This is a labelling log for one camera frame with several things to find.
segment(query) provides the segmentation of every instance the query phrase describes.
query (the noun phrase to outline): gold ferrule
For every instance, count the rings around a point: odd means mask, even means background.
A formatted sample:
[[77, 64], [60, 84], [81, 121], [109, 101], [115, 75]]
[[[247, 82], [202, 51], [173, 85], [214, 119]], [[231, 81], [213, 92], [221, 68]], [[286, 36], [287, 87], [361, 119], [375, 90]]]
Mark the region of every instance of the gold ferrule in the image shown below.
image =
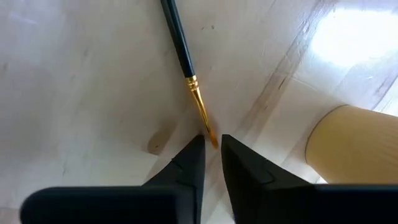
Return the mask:
[[198, 80], [197, 80], [196, 75], [189, 77], [189, 78], [185, 78], [185, 79], [187, 80], [189, 90], [191, 90], [191, 91], [199, 90], [199, 85], [198, 85]]
[[211, 143], [215, 147], [215, 149], [218, 149], [218, 141], [217, 141], [217, 135], [215, 132], [213, 132], [210, 128], [210, 122], [209, 118], [207, 116], [205, 104], [203, 103], [203, 100], [201, 98], [200, 90], [199, 90], [199, 84], [197, 80], [197, 76], [194, 75], [190, 78], [185, 78], [188, 84], [188, 87], [192, 93], [193, 98], [195, 99], [195, 102], [197, 103], [197, 106], [199, 108], [200, 115], [203, 119], [203, 122], [205, 122], [206, 129], [209, 133], [209, 137], [211, 140]]
[[206, 129], [210, 133], [210, 131], [211, 131], [210, 122], [209, 122], [209, 119], [208, 119], [208, 116], [207, 116], [205, 104], [203, 103], [203, 100], [201, 98], [197, 76], [194, 75], [192, 77], [185, 78], [185, 79], [187, 80], [188, 87], [191, 90], [192, 96], [193, 96], [193, 98], [195, 99], [195, 102], [198, 105], [199, 112], [200, 112], [200, 115], [201, 115], [203, 121], [205, 122]]

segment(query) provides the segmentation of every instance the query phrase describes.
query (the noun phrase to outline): small stain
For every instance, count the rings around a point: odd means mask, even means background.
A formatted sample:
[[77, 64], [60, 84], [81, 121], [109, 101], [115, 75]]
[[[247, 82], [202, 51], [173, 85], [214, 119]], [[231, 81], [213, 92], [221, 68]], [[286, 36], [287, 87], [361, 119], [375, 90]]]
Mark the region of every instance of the small stain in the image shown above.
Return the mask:
[[88, 50], [88, 48], [86, 48], [85, 51], [83, 52], [83, 56], [87, 57], [89, 52], [90, 52], [90, 50]]
[[71, 75], [71, 76], [70, 76], [70, 81], [73, 82], [73, 80], [75, 79], [75, 77], [76, 77], [76, 74]]
[[62, 176], [64, 176], [67, 173], [67, 170], [68, 170], [67, 163], [64, 162], [62, 166]]
[[163, 53], [163, 56], [166, 57], [170, 52], [172, 51], [172, 49], [167, 49], [165, 50], [165, 52]]
[[278, 87], [278, 90], [280, 90], [280, 88], [281, 88], [282, 85], [284, 84], [285, 80], [286, 80], [286, 78], [284, 78], [284, 79], [282, 80], [282, 82], [280, 83], [280, 85], [279, 85], [279, 87]]
[[4, 78], [6, 76], [7, 71], [8, 71], [8, 63], [4, 63], [4, 65], [2, 65], [2, 69], [0, 70], [0, 78]]
[[82, 157], [81, 159], [83, 160], [83, 163], [87, 162], [87, 160], [88, 160], [88, 154], [87, 154], [87, 152], [84, 153], [84, 155], [83, 155], [83, 157]]
[[169, 141], [176, 126], [177, 124], [174, 120], [165, 121], [161, 124], [159, 130], [149, 139], [147, 151], [153, 155], [159, 155]]
[[2, 65], [2, 70], [3, 71], [8, 71], [8, 63], [4, 63], [4, 65]]

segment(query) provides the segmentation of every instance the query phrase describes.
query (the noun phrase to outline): black pointed tip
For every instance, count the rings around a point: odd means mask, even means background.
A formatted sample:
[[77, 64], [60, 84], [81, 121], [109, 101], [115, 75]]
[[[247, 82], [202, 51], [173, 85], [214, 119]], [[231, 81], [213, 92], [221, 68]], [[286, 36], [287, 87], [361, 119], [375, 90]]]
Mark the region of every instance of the black pointed tip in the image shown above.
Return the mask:
[[198, 158], [205, 151], [205, 137], [202, 134], [195, 136], [172, 161], [181, 167], [190, 166], [198, 162]]
[[221, 153], [226, 180], [236, 178], [238, 175], [244, 179], [249, 175], [259, 183], [273, 181], [272, 176], [265, 169], [268, 162], [266, 158], [230, 135], [224, 134], [222, 140]]

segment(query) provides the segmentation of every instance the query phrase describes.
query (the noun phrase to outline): light wood surface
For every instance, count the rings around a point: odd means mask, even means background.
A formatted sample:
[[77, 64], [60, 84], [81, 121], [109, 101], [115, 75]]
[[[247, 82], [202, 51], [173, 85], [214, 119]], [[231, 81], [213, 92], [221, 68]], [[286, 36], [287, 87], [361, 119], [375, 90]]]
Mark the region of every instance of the light wood surface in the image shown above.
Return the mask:
[[305, 158], [330, 184], [397, 184], [398, 118], [340, 106], [312, 131]]
[[[398, 112], [395, 51], [340, 66], [312, 47], [329, 13], [396, 1], [176, 2], [219, 134], [305, 180], [320, 179], [304, 146], [327, 112]], [[201, 128], [160, 1], [0, 0], [0, 207], [50, 186], [141, 185]], [[232, 223], [220, 152], [206, 153], [203, 223]]]

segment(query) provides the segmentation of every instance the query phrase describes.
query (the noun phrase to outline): tan paper roll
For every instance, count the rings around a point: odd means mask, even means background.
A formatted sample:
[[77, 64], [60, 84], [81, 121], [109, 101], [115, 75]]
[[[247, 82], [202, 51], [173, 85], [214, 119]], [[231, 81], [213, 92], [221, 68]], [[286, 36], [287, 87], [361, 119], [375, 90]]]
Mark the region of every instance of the tan paper roll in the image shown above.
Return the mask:
[[398, 184], [398, 118], [339, 107], [317, 124], [305, 156], [330, 184]]

